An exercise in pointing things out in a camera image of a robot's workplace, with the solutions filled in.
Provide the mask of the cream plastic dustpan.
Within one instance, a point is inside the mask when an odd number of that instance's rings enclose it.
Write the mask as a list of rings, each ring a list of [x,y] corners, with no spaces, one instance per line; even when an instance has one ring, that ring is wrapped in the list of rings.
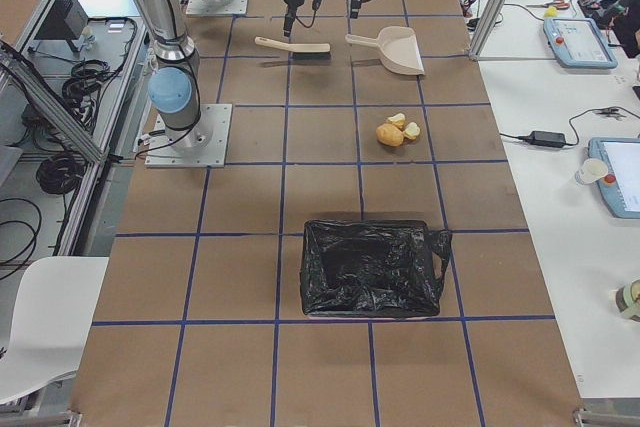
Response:
[[[376,38],[346,34],[351,45],[375,48],[383,66],[396,74],[424,75],[425,69],[415,31],[410,27],[388,26]]]

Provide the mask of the bin with black trash bag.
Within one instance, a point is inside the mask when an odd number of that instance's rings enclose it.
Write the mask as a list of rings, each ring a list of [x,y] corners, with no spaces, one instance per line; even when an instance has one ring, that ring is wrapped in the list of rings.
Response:
[[[300,267],[302,311],[337,318],[440,314],[449,230],[419,220],[310,220]]]

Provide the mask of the pale peeled potato chunk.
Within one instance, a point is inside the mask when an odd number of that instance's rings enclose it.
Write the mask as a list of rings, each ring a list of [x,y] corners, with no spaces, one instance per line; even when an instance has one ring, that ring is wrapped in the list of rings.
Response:
[[[397,113],[393,116],[389,116],[386,118],[386,122],[395,126],[396,128],[403,130],[406,122],[406,117],[404,113]]]

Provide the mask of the brown potato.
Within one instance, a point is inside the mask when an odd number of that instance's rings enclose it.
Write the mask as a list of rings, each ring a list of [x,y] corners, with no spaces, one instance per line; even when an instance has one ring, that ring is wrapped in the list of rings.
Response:
[[[384,123],[375,129],[377,141],[385,146],[399,147],[404,142],[403,131],[393,124]]]

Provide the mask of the yellow sponge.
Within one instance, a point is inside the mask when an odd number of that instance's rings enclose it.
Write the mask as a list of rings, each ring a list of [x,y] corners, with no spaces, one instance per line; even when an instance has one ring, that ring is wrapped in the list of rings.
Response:
[[[543,13],[544,18],[554,18],[558,15],[558,9],[555,6],[549,6]]]

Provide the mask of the blue teach pendant far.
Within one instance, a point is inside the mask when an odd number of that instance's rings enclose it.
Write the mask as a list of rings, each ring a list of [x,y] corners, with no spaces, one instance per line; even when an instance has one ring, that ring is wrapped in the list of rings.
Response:
[[[543,32],[567,68],[613,69],[618,62],[593,19],[546,18]]]

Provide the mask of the blue teach pendant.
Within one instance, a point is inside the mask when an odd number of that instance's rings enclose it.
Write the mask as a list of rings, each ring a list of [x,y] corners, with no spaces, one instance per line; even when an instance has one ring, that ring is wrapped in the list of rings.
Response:
[[[546,18],[543,32],[567,68],[613,69],[618,62],[593,19]]]
[[[639,139],[595,137],[588,143],[590,158],[602,160],[609,173],[597,182],[614,217],[639,218]]]

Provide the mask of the black power adapter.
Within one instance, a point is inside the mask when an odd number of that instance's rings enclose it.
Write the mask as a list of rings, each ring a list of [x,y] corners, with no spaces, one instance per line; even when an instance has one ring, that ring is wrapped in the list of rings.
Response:
[[[563,133],[533,130],[528,135],[517,136],[517,139],[529,145],[561,149],[567,146]]]

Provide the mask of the white paper cup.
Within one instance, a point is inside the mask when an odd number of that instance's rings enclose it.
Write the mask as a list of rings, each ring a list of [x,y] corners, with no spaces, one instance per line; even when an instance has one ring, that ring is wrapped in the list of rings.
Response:
[[[599,181],[609,173],[607,164],[598,158],[587,158],[576,171],[574,179],[581,185]]]

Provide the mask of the blue teach pendant near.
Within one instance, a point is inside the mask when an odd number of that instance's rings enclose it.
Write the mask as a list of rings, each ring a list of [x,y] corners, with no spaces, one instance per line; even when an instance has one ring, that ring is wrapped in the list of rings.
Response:
[[[609,173],[597,182],[614,217],[639,218],[639,139],[595,137],[588,143],[590,158],[602,160]]]

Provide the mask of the white chair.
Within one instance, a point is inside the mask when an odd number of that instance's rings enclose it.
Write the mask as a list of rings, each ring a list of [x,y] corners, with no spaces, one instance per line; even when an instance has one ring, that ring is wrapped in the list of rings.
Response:
[[[32,263],[19,283],[1,402],[9,403],[77,371],[109,259],[55,256]]]

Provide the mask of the tape roll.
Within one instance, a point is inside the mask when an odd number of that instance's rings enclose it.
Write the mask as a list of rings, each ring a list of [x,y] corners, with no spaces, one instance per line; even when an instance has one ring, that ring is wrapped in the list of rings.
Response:
[[[620,315],[636,322],[640,321],[639,285],[640,280],[637,279],[620,287],[615,293],[615,303]]]

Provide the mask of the orange handled scissors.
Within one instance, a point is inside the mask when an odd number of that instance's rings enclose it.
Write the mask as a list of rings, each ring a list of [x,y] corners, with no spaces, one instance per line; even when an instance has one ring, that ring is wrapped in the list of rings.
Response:
[[[567,10],[570,7],[570,4],[568,0],[546,0],[542,3],[527,4],[527,7],[545,9],[554,7],[558,10]]]

